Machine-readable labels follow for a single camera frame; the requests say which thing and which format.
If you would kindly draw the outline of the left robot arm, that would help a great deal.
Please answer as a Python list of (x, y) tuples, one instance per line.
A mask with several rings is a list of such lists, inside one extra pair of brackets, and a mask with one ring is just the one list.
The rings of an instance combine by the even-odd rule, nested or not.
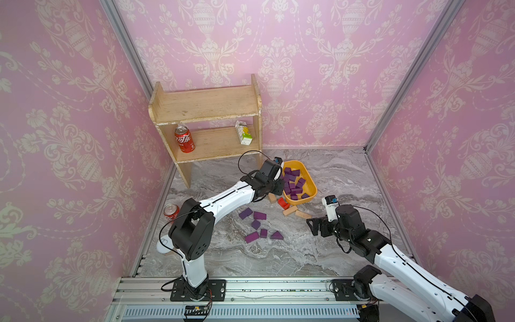
[(179, 255), (182, 275), (174, 281), (172, 301), (182, 296), (186, 300), (206, 301), (213, 296), (209, 290), (209, 275), (204, 253), (210, 246), (215, 225), (237, 208), (256, 203), (269, 194), (279, 196), (284, 188), (284, 161), (267, 159), (259, 170), (245, 174), (229, 189), (202, 201), (187, 199), (168, 233), (160, 236), (156, 249), (161, 254)]

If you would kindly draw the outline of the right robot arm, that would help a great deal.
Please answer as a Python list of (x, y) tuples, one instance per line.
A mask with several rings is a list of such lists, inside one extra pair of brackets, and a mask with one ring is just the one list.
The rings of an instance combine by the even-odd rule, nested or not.
[(369, 264), (355, 273), (357, 299), (386, 302), (415, 321), (495, 321), (494, 310), (480, 295), (472, 297), (439, 280), (411, 260), (390, 238), (366, 228), (360, 207), (326, 205), (326, 216), (307, 220), (312, 235), (334, 237)]

